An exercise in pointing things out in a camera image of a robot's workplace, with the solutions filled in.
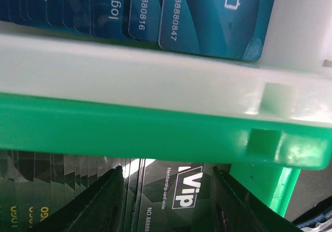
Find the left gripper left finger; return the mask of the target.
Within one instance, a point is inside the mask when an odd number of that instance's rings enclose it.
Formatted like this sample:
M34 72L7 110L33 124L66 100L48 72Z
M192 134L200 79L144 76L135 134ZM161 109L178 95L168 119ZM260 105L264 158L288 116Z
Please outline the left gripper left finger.
M31 231L120 231L124 186L122 167L110 169Z

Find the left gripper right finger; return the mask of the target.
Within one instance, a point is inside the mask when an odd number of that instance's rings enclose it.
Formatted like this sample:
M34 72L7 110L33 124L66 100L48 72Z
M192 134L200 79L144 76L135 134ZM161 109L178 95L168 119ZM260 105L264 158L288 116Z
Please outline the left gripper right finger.
M211 180L215 231L301 231L226 171L214 167Z

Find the blue card holder wallet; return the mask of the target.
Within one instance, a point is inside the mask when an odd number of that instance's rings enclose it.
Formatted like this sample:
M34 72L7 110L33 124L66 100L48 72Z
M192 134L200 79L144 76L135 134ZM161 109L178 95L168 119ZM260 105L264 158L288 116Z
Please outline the blue card holder wallet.
M302 231L331 231L331 196L293 221Z

